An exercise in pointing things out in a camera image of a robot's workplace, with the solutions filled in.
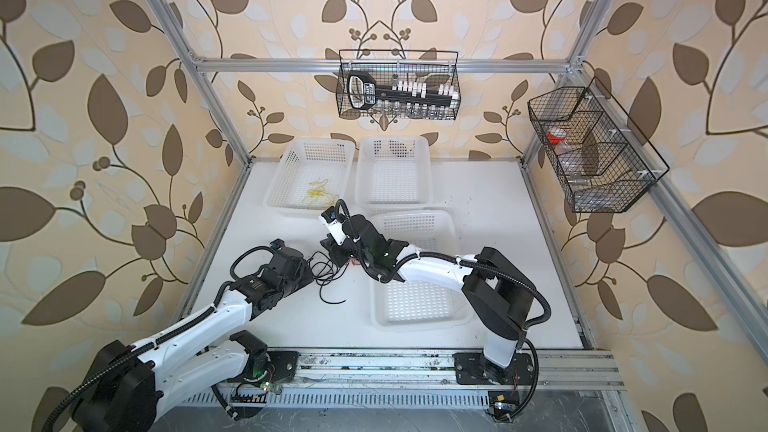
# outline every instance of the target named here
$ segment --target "robotic arm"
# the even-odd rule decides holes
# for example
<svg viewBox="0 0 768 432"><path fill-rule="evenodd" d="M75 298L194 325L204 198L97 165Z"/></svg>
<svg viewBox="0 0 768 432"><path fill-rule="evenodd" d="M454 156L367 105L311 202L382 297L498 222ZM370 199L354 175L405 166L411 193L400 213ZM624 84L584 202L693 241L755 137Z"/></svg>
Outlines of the robotic arm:
<svg viewBox="0 0 768 432"><path fill-rule="evenodd" d="M451 256L424 252L404 241L385 239L363 216L350 216L343 200L320 216L329 234L320 244L333 264L341 267L354 258L375 280L387 283L423 281L461 291L478 314L488 338L481 359L482 376L497 384L511 381L514 352L527 343L534 363L535 349L525 335L533 324L546 322L549 304L535 286L494 248L480 254ZM268 251L272 258L254 274L242 278L235 267L248 254ZM86 379L51 412L43 425L51 432L61 413L72 407L72 418L84 432L143 432L169 409L206 387L233 418L216 384L244 370L254 372L257 384L269 368L266 344L247 331L237 332L214 348L221 339L279 300L312 282L314 277L301 252L277 239L242 254L232 264L233 281L223 283L212 304L157 334L128 346L120 341L106 345L96 355ZM492 287L488 281L497 280ZM526 320L533 299L544 313ZM519 414L535 391L536 377L528 395L514 412Z"/></svg>

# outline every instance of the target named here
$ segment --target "hanging wire basket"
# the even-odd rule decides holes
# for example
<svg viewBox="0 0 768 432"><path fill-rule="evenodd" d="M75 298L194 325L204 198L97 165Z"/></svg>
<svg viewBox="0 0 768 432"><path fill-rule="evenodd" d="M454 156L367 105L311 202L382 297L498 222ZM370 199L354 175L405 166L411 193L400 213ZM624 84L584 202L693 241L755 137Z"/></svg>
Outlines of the hanging wire basket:
<svg viewBox="0 0 768 432"><path fill-rule="evenodd" d="M560 87L528 101L531 124L573 212L626 212L670 169L618 101L627 123L610 118L600 103L609 98L608 88L592 79L586 87ZM632 147L630 134L658 164Z"/></svg>
<svg viewBox="0 0 768 432"><path fill-rule="evenodd" d="M462 102L457 61L458 52L445 50L340 50L339 116L456 120Z"/></svg>

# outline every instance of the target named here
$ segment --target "white platform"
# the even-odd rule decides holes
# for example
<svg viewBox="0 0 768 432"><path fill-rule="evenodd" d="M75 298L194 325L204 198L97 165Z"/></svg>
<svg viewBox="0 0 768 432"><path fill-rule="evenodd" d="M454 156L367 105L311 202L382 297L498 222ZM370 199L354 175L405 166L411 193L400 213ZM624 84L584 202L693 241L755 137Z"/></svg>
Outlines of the white platform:
<svg viewBox="0 0 768 432"><path fill-rule="evenodd" d="M344 198L352 214L355 162ZM245 250L282 238L305 257L322 250L327 234L316 219L287 218L263 206L264 195L277 164L256 162L240 203L228 225L195 309L211 303L219 286L230 279L231 263ZM528 337L537 348L582 348L571 311L552 264L528 190L516 162L434 162L434 204L451 214L461 254L480 253L483 246L498 249L536 284L552 306L552 318L531 328ZM266 262L257 252L238 265L242 276ZM324 304L314 283L283 299L274 309L248 323L246 329L270 347L288 348L482 348L485 327L477 317L453 328L431 331L386 332L373 326L370 313L371 280L360 267L323 288ZM534 303L530 318L539 315Z"/></svg>

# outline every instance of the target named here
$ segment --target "white plastic basket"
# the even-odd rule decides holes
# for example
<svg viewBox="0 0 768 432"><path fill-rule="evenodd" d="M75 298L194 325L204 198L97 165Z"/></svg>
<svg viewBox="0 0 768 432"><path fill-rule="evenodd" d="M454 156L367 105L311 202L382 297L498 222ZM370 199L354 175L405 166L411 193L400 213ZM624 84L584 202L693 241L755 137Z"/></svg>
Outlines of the white plastic basket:
<svg viewBox="0 0 768 432"><path fill-rule="evenodd" d="M381 211L432 203L432 164L424 137L367 137L357 160L358 206Z"/></svg>
<svg viewBox="0 0 768 432"><path fill-rule="evenodd" d="M430 252L458 254L451 216L442 210L394 212L371 224L387 238ZM383 331L415 331L466 324L474 312L463 294L427 282L371 281L371 320Z"/></svg>
<svg viewBox="0 0 768 432"><path fill-rule="evenodd" d="M319 216L332 204L309 197L311 184L328 179L325 193L343 198L354 155L355 145L348 140L293 139L266 191L264 206L285 216Z"/></svg>

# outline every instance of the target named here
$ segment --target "cable hose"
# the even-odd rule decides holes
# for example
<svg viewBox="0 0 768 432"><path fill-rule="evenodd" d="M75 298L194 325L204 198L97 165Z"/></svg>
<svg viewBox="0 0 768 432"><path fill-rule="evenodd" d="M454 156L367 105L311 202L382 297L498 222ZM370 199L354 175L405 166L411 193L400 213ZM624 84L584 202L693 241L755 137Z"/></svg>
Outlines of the cable hose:
<svg viewBox="0 0 768 432"><path fill-rule="evenodd" d="M531 389L528 391L528 395L525 396L523 402L520 403L520 407L516 408L510 415L509 421L512 422L514 418L519 416L528 402L533 398L533 392L536 391L536 384L538 383L538 355L536 354L536 347L528 339L525 339L525 343L531 348L531 356L533 357L533 381L531 382Z"/></svg>
<svg viewBox="0 0 768 432"><path fill-rule="evenodd" d="M235 267L237 267L237 264L240 264L240 262L242 262L242 260L245 257L247 257L248 255L253 254L254 252L259 251L259 250L263 250L264 252L269 252L272 255L275 254L274 249L272 249L272 247L268 247L266 245L259 245L258 247L254 247L254 248L252 248L250 250L247 250L247 251L243 252L243 254L241 256L239 256L238 258L236 258L235 262L232 262L232 265L230 266L230 275L232 276L233 279L235 279L235 280L240 280L241 279L235 273Z"/></svg>
<svg viewBox="0 0 768 432"><path fill-rule="evenodd" d="M232 282L225 282L221 285L219 288L219 292L216 294L216 299L214 300L214 303L218 305L219 301L221 300L221 296L224 295L224 291L226 290L226 287L230 285ZM67 395L67 397L63 398L63 400L59 403L59 405L54 408L51 413L48 415L48 418L45 419L45 422L43 423L42 432L53 432L53 426L56 423L56 420L59 418L59 416L62 415L62 413L72 405L72 403L82 395L83 392L85 392L90 387L96 385L97 382L99 382L104 376L109 374L112 370L115 370L116 368L119 368L120 366L126 364L130 360L133 360L137 358L139 355L142 355L144 352L148 352L149 350L152 350L162 344L163 342L167 342L171 340L172 338L176 337L179 334L182 334L183 332L188 331L195 325L199 324L203 320L205 320L209 315L211 315L216 310L216 307L208 307L205 312L198 315L193 320L187 322L186 324L168 332L165 335L159 336L157 339L155 339L154 342L147 342L146 344L142 345L141 347L132 350L131 352L128 352L126 355L115 359L113 362L110 363L107 367L101 369L99 372L91 375L90 377L83 380L82 384L77 386L72 392Z"/></svg>
<svg viewBox="0 0 768 432"><path fill-rule="evenodd" d="M400 259L398 263L395 264L395 273L397 273L398 270L400 270L400 267L405 265L407 262L419 257L439 258L446 262L456 264L456 257L453 255L441 254L440 252L420 252L419 254L410 254ZM489 272L491 274L494 274L497 277L503 278L504 280L510 281L513 284L519 287L522 287L523 289L528 291L531 295L533 295L536 301L542 305L542 309L544 310L544 312L538 317L534 317L531 320L526 321L524 324L525 330L528 330L528 328L530 328L532 325L542 324L543 322L548 321L549 318L552 316L552 309L549 306L549 302L547 302L547 299L545 299L542 293L536 290L535 287L532 287L531 285L526 284L525 282L509 274L506 274L505 272L502 272L496 267L493 267L491 265L479 264L477 262L463 260L463 259L460 259L458 261L458 264L461 265L462 267L468 267L473 269L476 268L477 270L482 270L484 272Z"/></svg>

